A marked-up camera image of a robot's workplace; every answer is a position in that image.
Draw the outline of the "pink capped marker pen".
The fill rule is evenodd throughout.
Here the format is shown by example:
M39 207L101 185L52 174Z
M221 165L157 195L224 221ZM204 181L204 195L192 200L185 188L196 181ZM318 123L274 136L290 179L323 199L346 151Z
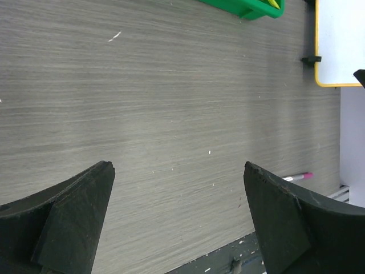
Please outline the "pink capped marker pen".
M301 174L285 176L285 177L282 177L282 179L286 180L288 182L293 182L293 181L297 181L297 180L307 180L312 177L313 177L313 173L305 172L305 173L301 173Z

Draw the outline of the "yellow framed whiteboard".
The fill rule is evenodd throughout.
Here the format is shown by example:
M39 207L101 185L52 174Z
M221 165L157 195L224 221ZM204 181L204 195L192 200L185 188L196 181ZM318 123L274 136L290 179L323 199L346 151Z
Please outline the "yellow framed whiteboard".
M364 69L364 1L315 2L315 81L321 87L360 87Z

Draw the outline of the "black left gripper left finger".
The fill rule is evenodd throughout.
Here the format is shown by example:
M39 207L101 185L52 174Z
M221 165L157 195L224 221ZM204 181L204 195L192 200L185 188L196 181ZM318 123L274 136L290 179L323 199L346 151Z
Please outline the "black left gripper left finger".
M101 161L1 205L1 273L91 273L114 180Z

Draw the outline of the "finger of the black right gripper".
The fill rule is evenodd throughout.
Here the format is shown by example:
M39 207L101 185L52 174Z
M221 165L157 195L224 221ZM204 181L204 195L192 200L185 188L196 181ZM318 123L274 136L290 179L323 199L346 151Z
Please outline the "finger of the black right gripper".
M365 87L365 69L359 69L353 73L358 82Z

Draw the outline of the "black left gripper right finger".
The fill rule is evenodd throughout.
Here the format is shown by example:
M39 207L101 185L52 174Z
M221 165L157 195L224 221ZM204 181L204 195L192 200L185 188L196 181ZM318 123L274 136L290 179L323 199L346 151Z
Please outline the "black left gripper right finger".
M364 208L251 162L244 185L267 273L364 273Z

